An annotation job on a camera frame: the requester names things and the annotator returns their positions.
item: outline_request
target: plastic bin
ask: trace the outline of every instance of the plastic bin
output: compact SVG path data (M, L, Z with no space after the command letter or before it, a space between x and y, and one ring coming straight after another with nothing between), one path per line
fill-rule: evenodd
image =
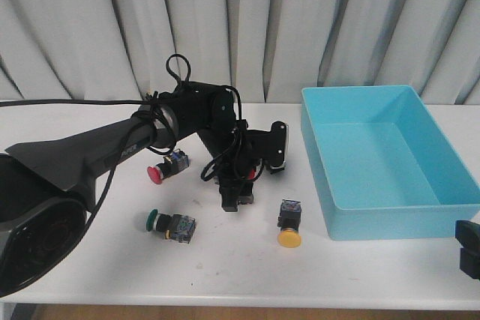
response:
M480 188L407 85L305 88L301 131L334 240L439 238Z

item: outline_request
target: table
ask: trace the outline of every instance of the table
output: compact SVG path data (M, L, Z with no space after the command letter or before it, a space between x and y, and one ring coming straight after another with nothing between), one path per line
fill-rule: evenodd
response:
M480 180L480 106L429 106L473 176ZM0 149L57 139L130 116L135 106L49 105L0 109ZM245 104L250 128L289 124L284 172L255 183L255 203L221 208L218 188L200 180L210 160L197 136L178 144L190 157L183 173L153 184L141 151L117 169L81 244L7 303L138 304L235 307L334 307L480 310L480 282L458 268L454 238L332 241L326 232L300 131L299 104ZM105 176L97 182L97 195ZM282 199L301 201L299 248L280 247ZM195 217L190 244L145 230L153 208Z

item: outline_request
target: white curtain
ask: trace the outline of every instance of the white curtain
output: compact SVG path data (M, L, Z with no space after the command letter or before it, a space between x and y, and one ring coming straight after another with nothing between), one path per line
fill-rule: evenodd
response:
M0 99L171 91L174 52L243 101L409 84L426 103L480 104L480 0L0 0Z

